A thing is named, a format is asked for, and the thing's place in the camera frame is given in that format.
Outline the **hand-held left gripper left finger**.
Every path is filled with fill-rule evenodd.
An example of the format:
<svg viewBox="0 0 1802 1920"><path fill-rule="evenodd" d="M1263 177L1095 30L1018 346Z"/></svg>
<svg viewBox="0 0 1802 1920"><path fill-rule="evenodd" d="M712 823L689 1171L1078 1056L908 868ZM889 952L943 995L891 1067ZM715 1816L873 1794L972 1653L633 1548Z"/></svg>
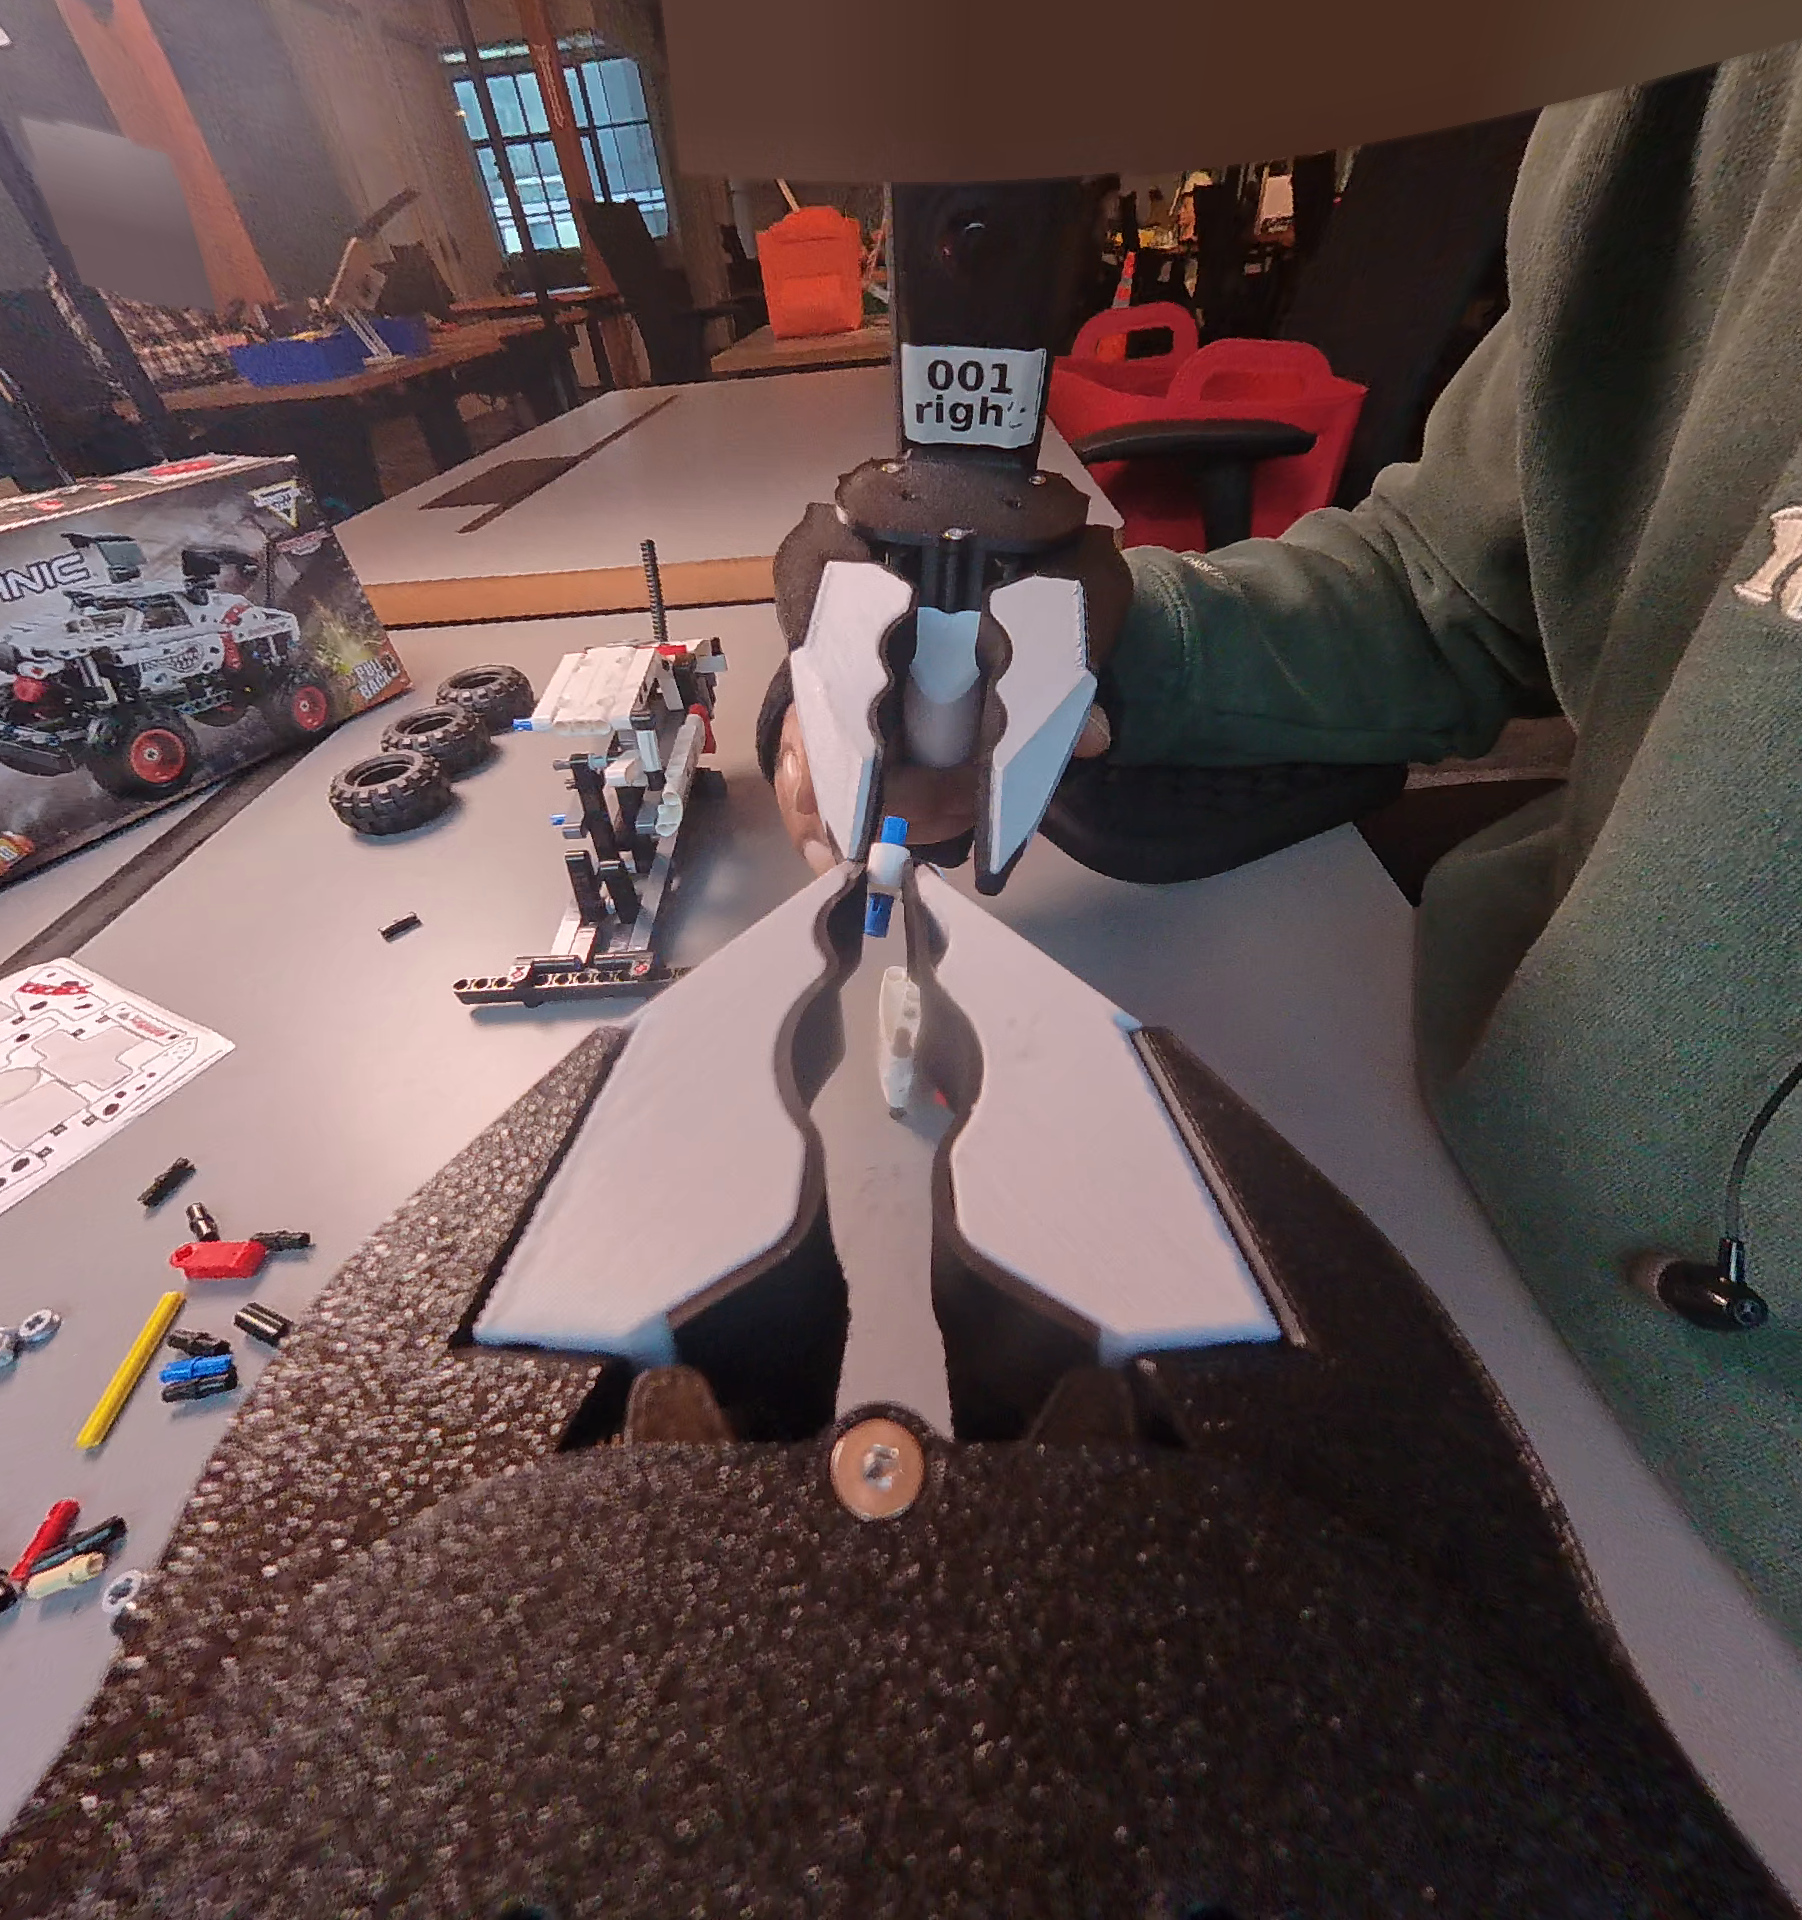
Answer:
<svg viewBox="0 0 1802 1920"><path fill-rule="evenodd" d="M842 1060L863 912L863 873L820 876L633 1019L480 1343L695 1367L744 1435L831 1420L849 1287L811 1104Z"/></svg>

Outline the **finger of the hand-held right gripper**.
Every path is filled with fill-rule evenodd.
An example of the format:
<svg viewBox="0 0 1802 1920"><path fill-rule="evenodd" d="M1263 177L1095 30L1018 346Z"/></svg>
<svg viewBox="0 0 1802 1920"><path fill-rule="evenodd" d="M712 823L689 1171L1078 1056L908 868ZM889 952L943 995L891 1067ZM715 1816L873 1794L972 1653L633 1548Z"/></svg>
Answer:
<svg viewBox="0 0 1802 1920"><path fill-rule="evenodd" d="M840 859L866 855L883 812L922 832L922 768L903 752L901 696L883 649L911 587L877 562L828 559L790 612L792 687L823 825Z"/></svg>
<svg viewBox="0 0 1802 1920"><path fill-rule="evenodd" d="M994 587L982 612L977 887L996 895L1043 820L1098 683L1086 587L1034 574Z"/></svg>

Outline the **red white black brick subassembly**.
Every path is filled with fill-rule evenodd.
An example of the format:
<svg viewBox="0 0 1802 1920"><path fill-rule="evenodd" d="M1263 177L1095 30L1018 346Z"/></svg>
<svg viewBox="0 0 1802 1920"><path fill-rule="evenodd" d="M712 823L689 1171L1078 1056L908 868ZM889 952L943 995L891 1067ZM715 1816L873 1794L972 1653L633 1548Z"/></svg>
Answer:
<svg viewBox="0 0 1802 1920"><path fill-rule="evenodd" d="M879 1107L922 1134L933 1132L946 1115L925 1021L922 983L905 963L886 966L873 1002L873 1087Z"/></svg>

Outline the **person's right forearm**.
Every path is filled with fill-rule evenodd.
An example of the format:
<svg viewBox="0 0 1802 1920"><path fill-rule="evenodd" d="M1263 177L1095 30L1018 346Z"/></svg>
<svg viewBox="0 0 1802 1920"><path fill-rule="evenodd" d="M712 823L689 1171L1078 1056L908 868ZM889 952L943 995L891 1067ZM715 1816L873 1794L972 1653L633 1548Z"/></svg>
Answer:
<svg viewBox="0 0 1802 1920"><path fill-rule="evenodd" d="M1515 717L1582 719L1612 593L1564 562L1561 439L1535 435L1527 312L1437 400L1425 453L1354 508L1206 554L1124 552L1104 661L1107 754L1126 766L1400 765L1475 755Z"/></svg>

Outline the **grey desk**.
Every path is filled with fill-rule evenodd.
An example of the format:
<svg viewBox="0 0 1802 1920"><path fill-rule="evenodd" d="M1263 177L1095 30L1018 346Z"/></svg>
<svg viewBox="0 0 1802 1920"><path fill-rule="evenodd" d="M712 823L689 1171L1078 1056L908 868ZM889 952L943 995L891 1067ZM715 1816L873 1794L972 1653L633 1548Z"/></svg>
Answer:
<svg viewBox="0 0 1802 1920"><path fill-rule="evenodd" d="M177 1154L225 1229L301 1227L248 1294L300 1315L458 1148L628 1002L477 1013L451 991L536 950L566 897L557 779L498 747L454 815L358 839L328 780L379 739L362 719L164 875L133 851L182 808L0 897L0 974L74 955L216 1028L233 1050L0 1218L0 1550L56 1498L121 1513L130 1565L158 1552L231 1403L164 1407L145 1383L108 1445L77 1428L148 1309L177 1284L188 1199L137 1192ZM1633 1663L1699 1769L1802 1910L1802 1663L1704 1548L1566 1354L1445 1154L1410 1034L1413 912L1354 828L1153 892L1035 844L990 904L1141 1019L1170 1027L1296 1142L1440 1294L1554 1479ZM379 924L416 912L394 942Z"/></svg>

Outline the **orange bin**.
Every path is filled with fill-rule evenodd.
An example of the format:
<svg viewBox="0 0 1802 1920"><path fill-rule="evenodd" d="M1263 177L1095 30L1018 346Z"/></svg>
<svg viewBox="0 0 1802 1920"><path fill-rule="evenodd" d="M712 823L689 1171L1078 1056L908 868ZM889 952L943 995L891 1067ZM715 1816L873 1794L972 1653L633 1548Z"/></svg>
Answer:
<svg viewBox="0 0 1802 1920"><path fill-rule="evenodd" d="M755 234L772 335L782 342L863 324L863 232L831 206L809 206Z"/></svg>

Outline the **partly built toy brick vehicle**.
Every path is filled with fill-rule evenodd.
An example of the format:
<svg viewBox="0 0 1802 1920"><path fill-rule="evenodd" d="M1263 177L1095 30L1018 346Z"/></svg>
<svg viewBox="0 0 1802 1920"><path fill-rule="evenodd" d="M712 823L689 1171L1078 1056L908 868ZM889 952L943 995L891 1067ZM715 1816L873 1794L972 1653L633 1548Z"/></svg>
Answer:
<svg viewBox="0 0 1802 1920"><path fill-rule="evenodd" d="M574 791L553 827L574 901L553 952L456 980L468 1006L648 995L679 970L657 927L678 876L679 837L696 800L722 794L713 708L722 640L602 641L566 654L536 704L512 720L559 743Z"/></svg>

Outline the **red crate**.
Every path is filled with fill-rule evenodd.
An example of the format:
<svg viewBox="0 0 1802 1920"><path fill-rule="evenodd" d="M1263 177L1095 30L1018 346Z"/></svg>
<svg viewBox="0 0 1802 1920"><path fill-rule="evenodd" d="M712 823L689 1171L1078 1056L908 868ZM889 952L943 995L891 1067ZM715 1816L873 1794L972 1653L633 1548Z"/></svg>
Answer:
<svg viewBox="0 0 1802 1920"><path fill-rule="evenodd" d="M1076 450L1098 431L1163 422L1302 427L1312 448L1259 466L1251 480L1248 531L1274 537L1333 500L1367 393L1319 346L1259 338L1197 346L1195 332L1188 312L1165 302L1087 320L1057 361L1050 418Z"/></svg>

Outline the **wooden plank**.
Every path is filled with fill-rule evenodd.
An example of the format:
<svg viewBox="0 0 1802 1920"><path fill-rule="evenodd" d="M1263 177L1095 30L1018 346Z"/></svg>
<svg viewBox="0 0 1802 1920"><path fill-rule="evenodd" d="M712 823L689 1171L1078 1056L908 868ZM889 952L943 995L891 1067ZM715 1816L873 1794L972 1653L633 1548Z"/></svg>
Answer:
<svg viewBox="0 0 1802 1920"><path fill-rule="evenodd" d="M669 608L773 601L772 559L742 557L657 562ZM549 615L640 612L648 608L643 562L500 574L471 580L368 584L373 608L387 627L432 627L468 620Z"/></svg>

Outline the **black toy tyre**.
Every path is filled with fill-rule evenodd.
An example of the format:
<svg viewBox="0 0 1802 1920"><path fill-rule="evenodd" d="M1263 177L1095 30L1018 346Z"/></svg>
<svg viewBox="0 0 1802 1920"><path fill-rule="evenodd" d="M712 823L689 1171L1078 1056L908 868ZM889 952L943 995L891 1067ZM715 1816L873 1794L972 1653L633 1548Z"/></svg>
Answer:
<svg viewBox="0 0 1802 1920"><path fill-rule="evenodd" d="M486 765L495 752L490 729L458 704L411 708L385 729L380 745L432 755L449 780Z"/></svg>
<svg viewBox="0 0 1802 1920"><path fill-rule="evenodd" d="M488 735L512 732L519 720L531 720L536 697L531 676L522 669L503 662L462 666L435 687L435 699L441 707L466 712Z"/></svg>
<svg viewBox="0 0 1802 1920"><path fill-rule="evenodd" d="M454 779L430 752L389 747L340 772L328 804L353 832L390 837L438 819L454 804Z"/></svg>

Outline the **wooden background table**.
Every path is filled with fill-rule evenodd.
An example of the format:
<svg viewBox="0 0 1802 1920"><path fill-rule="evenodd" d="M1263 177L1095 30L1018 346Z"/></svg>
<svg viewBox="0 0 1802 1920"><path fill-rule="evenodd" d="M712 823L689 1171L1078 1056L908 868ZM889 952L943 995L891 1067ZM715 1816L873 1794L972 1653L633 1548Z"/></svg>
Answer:
<svg viewBox="0 0 1802 1920"><path fill-rule="evenodd" d="M556 419L580 400L569 332L488 320L441 332L420 354L376 359L342 377L286 388L222 380L171 393L166 406L214 450L291 453L318 492L363 508L385 497L374 419L416 419L436 472L475 457L458 404L464 390L525 397L536 422Z"/></svg>

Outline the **sticker sheet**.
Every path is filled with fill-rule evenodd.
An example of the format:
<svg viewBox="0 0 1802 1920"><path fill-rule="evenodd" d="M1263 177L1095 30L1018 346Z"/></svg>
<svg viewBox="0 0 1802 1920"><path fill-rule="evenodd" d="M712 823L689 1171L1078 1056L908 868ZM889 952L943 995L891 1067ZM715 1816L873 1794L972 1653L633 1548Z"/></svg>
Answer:
<svg viewBox="0 0 1802 1920"><path fill-rule="evenodd" d="M0 1214L233 1042L71 960L0 980Z"/></svg>

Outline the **blue tray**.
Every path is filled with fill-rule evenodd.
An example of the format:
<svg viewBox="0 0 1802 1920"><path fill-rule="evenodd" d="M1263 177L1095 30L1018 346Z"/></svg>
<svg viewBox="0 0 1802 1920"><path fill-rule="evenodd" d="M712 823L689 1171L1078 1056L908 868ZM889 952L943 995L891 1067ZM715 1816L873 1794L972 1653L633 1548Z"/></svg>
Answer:
<svg viewBox="0 0 1802 1920"><path fill-rule="evenodd" d="M430 349L424 318L352 312L325 332L229 346L226 359L250 386L296 388L345 377L382 357L416 357Z"/></svg>

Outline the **toy truck box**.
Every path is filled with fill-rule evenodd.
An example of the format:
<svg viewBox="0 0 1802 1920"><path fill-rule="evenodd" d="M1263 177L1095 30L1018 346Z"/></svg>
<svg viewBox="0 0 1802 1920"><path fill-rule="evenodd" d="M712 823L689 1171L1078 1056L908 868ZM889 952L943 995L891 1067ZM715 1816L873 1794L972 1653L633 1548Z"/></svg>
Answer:
<svg viewBox="0 0 1802 1920"><path fill-rule="evenodd" d="M0 887L408 685L294 457L0 498Z"/></svg>

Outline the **wooden pillar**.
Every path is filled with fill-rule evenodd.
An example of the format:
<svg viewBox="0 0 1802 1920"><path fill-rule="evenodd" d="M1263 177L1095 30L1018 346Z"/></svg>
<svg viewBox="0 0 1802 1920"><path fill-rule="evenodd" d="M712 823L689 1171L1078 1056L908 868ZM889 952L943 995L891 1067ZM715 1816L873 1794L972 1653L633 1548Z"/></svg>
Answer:
<svg viewBox="0 0 1802 1920"><path fill-rule="evenodd" d="M60 2L58 12L121 132L168 155L214 299L272 302L270 276L143 3Z"/></svg>

